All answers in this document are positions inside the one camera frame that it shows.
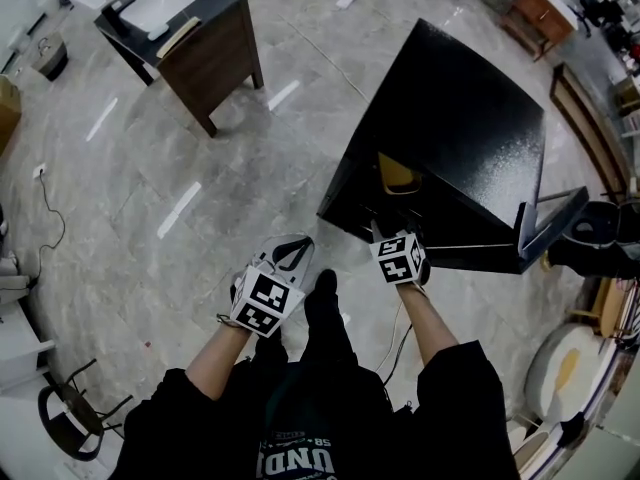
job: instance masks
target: white box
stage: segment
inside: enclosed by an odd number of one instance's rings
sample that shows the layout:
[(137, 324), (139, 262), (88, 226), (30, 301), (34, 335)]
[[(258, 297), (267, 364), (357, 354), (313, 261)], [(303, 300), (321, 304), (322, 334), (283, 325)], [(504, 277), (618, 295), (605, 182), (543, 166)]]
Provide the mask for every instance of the white box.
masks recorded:
[(369, 247), (386, 283), (409, 283), (420, 277), (425, 253), (414, 233), (376, 242)]
[(268, 338), (303, 298), (300, 290), (249, 266), (237, 286), (230, 318)]

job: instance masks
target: black sleeve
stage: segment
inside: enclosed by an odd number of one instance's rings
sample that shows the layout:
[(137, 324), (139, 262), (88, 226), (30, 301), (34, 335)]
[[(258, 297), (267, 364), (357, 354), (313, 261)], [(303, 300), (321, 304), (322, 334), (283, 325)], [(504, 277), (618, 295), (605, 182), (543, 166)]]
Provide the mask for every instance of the black sleeve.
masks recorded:
[(150, 400), (126, 417), (124, 444), (111, 479), (160, 478), (210, 457), (218, 402), (196, 388), (184, 370), (169, 370)]
[(412, 429), (416, 478), (520, 478), (502, 383), (480, 343), (438, 352), (418, 377), (418, 400)]

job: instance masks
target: tile floor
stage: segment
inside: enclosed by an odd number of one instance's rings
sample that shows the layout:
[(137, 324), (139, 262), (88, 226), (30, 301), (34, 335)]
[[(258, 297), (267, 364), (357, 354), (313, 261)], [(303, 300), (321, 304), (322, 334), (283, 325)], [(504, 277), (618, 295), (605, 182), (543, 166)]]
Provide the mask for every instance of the tile floor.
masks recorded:
[[(169, 367), (185, 367), (229, 308), (230, 275), (261, 241), (284, 232), (316, 241), (313, 270), (338, 271), (342, 310), (360, 363), (376, 369), (389, 349), (399, 300), (378, 281), (366, 244), (319, 221), (315, 211), (337, 162), (396, 53), (419, 17), (474, 48), (547, 111), (542, 194), (586, 184), (602, 191), (586, 154), (548, 98), (551, 67), (536, 64), (478, 0), (249, 0), (266, 87), (237, 90), (213, 115), (209, 139), (158, 80), (146, 88), (78, 10), (62, 16), (71, 61), (53, 84), (30, 69), (14, 76), (22, 121), (0, 161), (8, 246), (26, 272), (37, 248), (57, 238), (33, 169), (46, 162), (49, 200), (66, 218), (60, 247), (45, 251), (30, 295), (57, 343), (54, 370), (85, 375), (93, 402), (109, 407), (148, 397)], [(273, 112), (267, 102), (300, 87)], [(98, 132), (105, 107), (117, 105)], [(195, 182), (202, 190), (164, 239), (157, 230)], [(536, 348), (581, 286), (568, 269), (525, 275), (436, 270), (429, 293), (461, 341), (479, 339), (504, 385), (509, 412)], [(389, 371), (407, 326), (400, 312)], [(293, 359), (306, 342), (302, 312), (284, 326)], [(411, 336), (389, 392), (415, 403), (421, 362)]]

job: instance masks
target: cardboard box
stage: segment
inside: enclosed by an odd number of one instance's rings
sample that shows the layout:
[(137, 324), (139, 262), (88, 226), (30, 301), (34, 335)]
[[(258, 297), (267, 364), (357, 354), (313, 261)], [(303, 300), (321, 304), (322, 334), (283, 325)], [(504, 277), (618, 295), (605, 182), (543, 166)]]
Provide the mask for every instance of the cardboard box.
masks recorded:
[(0, 155), (18, 126), (21, 115), (20, 91), (6, 76), (0, 75)]

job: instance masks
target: black shoe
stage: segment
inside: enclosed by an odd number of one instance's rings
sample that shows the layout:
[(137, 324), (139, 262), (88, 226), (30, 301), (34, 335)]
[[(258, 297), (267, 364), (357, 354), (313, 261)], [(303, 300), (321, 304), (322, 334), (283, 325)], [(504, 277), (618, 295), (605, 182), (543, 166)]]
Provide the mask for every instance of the black shoe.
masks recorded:
[(329, 268), (320, 272), (318, 279), (316, 279), (314, 291), (335, 294), (338, 291), (338, 277), (336, 273)]

